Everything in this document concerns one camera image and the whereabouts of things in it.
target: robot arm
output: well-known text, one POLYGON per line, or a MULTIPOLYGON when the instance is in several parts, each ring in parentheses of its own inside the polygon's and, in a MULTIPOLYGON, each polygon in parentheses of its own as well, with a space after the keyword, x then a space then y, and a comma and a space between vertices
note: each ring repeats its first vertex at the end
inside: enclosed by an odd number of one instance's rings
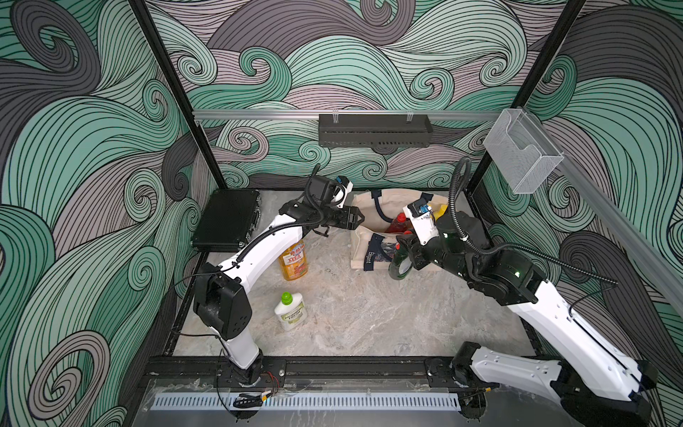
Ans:
MULTIPOLYGON (((465 343, 453 362, 463 385, 482 381, 523 389, 560 404, 587 426, 648 424, 651 406, 638 393, 655 386, 656 369, 626 356, 581 315, 570 313, 570 305, 528 257, 512 250, 488 256, 469 251, 449 215, 434 221, 422 199, 404 212, 415 234, 398 240, 414 268, 433 263, 463 277, 470 288, 526 320, 563 356, 561 361, 541 361, 465 343)), ((488 242, 481 223, 463 212, 457 218, 466 235, 484 249, 488 242)))
POLYGON ((234 256, 199 268, 193 309, 220 339, 243 383, 256 380, 262 357, 249 331, 247 294, 266 268, 310 231, 319 233, 319 226, 354 230, 363 222, 357 207, 344 206, 352 188, 344 176, 330 180, 314 172, 307 185, 310 197, 284 204, 266 231, 234 256))

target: clear acrylic holder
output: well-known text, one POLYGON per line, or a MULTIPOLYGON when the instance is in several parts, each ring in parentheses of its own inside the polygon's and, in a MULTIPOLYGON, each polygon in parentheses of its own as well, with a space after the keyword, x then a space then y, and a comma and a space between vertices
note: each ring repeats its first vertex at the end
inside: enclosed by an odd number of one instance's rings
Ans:
POLYGON ((541 122, 523 109, 504 109, 484 147, 513 194, 531 194, 564 159, 541 122))

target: yellow bottle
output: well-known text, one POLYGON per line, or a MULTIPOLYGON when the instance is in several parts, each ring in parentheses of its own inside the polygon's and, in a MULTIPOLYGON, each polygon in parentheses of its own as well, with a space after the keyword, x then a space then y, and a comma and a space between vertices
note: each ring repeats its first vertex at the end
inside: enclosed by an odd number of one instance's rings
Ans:
POLYGON ((280 256, 280 267, 285 280, 294 280, 308 273, 306 254, 303 251, 303 240, 288 247, 280 256))
POLYGON ((448 209, 448 204, 443 204, 438 210, 434 211, 434 220, 436 221, 441 217, 443 214, 446 213, 446 209, 448 209))

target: aluminum rail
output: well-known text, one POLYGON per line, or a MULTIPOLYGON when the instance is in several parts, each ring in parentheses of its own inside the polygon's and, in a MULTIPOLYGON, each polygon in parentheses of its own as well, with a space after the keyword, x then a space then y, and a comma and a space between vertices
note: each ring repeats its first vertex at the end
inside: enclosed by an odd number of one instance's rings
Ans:
POLYGON ((500 111, 444 111, 444 110, 279 110, 279 109, 199 109, 196 120, 317 120, 320 114, 426 114, 432 121, 494 122, 500 111))
POLYGON ((600 190, 569 154, 557 167, 588 206, 617 237, 641 272, 683 316, 683 281, 624 213, 600 190))

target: orange detergent bottle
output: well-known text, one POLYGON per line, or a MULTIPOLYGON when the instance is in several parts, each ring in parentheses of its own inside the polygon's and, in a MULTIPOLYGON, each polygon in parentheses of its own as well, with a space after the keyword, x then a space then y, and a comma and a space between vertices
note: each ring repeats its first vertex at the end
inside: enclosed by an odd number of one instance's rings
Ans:
POLYGON ((280 256, 280 267, 285 280, 294 280, 308 273, 306 254, 303 251, 303 240, 288 247, 280 256))

